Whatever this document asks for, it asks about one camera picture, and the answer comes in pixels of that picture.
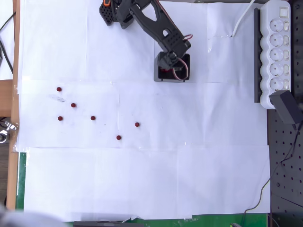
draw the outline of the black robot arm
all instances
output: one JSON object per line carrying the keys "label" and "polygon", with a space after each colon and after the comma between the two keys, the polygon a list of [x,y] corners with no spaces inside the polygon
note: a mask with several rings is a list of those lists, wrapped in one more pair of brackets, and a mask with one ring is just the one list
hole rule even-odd
{"label": "black robot arm", "polygon": [[[156,21],[146,17],[142,10],[151,4],[155,9]],[[179,31],[159,0],[110,0],[102,3],[100,14],[107,25],[119,22],[126,29],[135,19],[141,28],[150,35],[163,52],[155,60],[155,81],[189,79],[190,42]]]}

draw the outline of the white power strip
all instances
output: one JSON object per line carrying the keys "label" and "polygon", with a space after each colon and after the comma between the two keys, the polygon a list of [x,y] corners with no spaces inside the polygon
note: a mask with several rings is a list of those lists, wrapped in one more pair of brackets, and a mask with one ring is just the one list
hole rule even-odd
{"label": "white power strip", "polygon": [[290,5],[284,0],[270,0],[260,11],[260,45],[262,81],[261,105],[274,109],[269,96],[278,90],[291,90],[291,17]]}

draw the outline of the pegboard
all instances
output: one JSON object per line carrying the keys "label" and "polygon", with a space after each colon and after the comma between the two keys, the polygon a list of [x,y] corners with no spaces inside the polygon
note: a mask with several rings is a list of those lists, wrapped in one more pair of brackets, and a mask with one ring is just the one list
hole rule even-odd
{"label": "pegboard", "polygon": [[[292,15],[292,93],[303,110],[303,0],[290,1]],[[268,110],[270,172],[293,145],[296,131],[284,124],[276,110]],[[271,179],[271,211],[280,226],[303,226],[303,129],[291,159]]]}
{"label": "pegboard", "polygon": [[[284,124],[276,110],[268,111],[270,173],[293,145],[296,131]],[[280,164],[271,179],[271,210],[289,218],[303,218],[303,129],[298,134],[292,157]]]}

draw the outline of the table surface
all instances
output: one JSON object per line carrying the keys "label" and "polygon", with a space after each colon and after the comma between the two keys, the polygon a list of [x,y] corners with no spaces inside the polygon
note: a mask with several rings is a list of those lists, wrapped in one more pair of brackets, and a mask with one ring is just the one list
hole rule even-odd
{"label": "table surface", "polygon": [[[11,105],[11,122],[19,125],[19,99],[17,94],[18,81],[18,53],[19,53],[19,32],[20,32],[20,0],[13,0],[15,16],[15,55],[14,55],[14,72],[13,72],[13,94]],[[8,174],[8,209],[24,208],[24,189],[26,177],[26,153],[15,152],[17,135],[13,134],[9,145],[9,174]],[[176,219],[176,220],[141,220],[135,219],[134,223],[143,223],[145,226],[229,226],[231,223],[241,223],[243,214],[226,214],[226,215],[194,215],[193,219]],[[267,214],[247,214],[245,226],[265,227],[267,226]]]}

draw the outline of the white paper sheet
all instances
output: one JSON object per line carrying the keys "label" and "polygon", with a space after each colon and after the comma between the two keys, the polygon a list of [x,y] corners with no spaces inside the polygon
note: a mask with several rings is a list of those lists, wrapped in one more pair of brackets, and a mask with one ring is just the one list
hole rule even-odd
{"label": "white paper sheet", "polygon": [[266,145],[266,109],[254,103],[253,4],[230,37],[247,4],[207,5],[208,74],[204,90],[205,144]]}
{"label": "white paper sheet", "polygon": [[[13,14],[13,1],[1,0],[0,1],[0,27],[8,20]],[[14,20],[11,19],[0,32],[0,40],[5,48],[11,65],[14,65]],[[13,79],[13,74],[10,71],[4,56],[2,55],[2,63],[0,65],[0,80]]]}
{"label": "white paper sheet", "polygon": [[62,84],[62,92],[49,83],[29,84],[30,88],[23,85],[23,91],[38,93],[22,95],[19,151],[27,147],[155,149],[186,143],[203,145],[203,97],[195,84],[73,83]]}
{"label": "white paper sheet", "polygon": [[[44,7],[50,1],[41,4]],[[38,12],[39,7],[34,5],[35,0],[26,4],[25,16],[28,7],[33,8],[29,12]],[[219,17],[223,7],[218,8],[218,14],[207,16],[206,8],[211,5],[165,2],[163,6],[184,30],[183,34],[194,34],[189,50],[192,58],[189,83],[153,82],[151,66],[160,51],[158,45],[152,45],[155,50],[147,48],[143,52],[141,48],[150,38],[136,23],[129,27],[133,34],[116,25],[104,26],[95,12],[99,8],[96,0],[78,6],[88,9],[87,24],[80,29],[85,32],[80,36],[86,38],[76,38],[75,42],[81,48],[85,42],[87,49],[81,49],[80,56],[63,53],[71,64],[68,67],[77,68],[74,77],[72,70],[65,69],[66,77],[56,74],[53,79],[48,71],[40,75],[28,66],[27,73],[22,71],[19,151],[29,151],[25,210],[43,211],[69,221],[109,216],[188,218],[192,214],[242,213],[258,201],[260,188],[269,177],[269,159],[265,146],[266,110],[253,103],[253,36],[249,35],[253,17],[250,14],[244,20],[237,37],[207,40],[207,21],[218,21],[232,28],[232,16]],[[75,17],[74,11],[69,15],[71,18]],[[98,18],[101,22],[94,24]],[[34,19],[30,28],[37,23]],[[24,36],[30,37],[32,32],[26,34],[30,31],[27,19],[24,26]],[[102,49],[108,29],[117,32],[122,46],[109,43]],[[65,35],[65,31],[59,29],[55,35]],[[131,40],[135,40],[135,55],[129,53]],[[22,59],[25,64],[28,61],[25,56],[31,52],[29,40],[24,38],[22,45],[24,50],[27,46]],[[59,55],[54,58],[55,50],[50,58],[43,46],[32,47],[40,49],[36,57],[43,59],[40,61],[47,67],[64,60]],[[121,72],[121,68],[102,63],[106,59],[101,50],[112,58],[111,62],[117,61],[127,70]],[[135,59],[142,60],[142,68],[133,69],[138,66],[134,65]],[[62,87],[62,92],[58,93],[56,87]],[[77,104],[76,109],[71,108],[72,102]],[[64,120],[58,121],[57,117],[63,114]],[[96,121],[90,120],[92,115],[97,117]],[[116,140],[118,134],[122,136],[120,141]],[[85,166],[79,173],[82,161]],[[58,169],[55,174],[58,179],[51,172],[54,168]],[[69,179],[67,188],[63,188],[64,178]],[[56,189],[54,193],[52,185],[62,185],[62,192]],[[262,203],[253,212],[270,211],[269,190],[267,186]],[[57,193],[61,193],[58,197],[63,205],[55,200]],[[37,194],[45,195],[44,200]]]}
{"label": "white paper sheet", "polygon": [[[268,146],[31,148],[24,210],[62,221],[243,213],[268,178]],[[268,185],[252,212],[268,212],[269,198]]]}

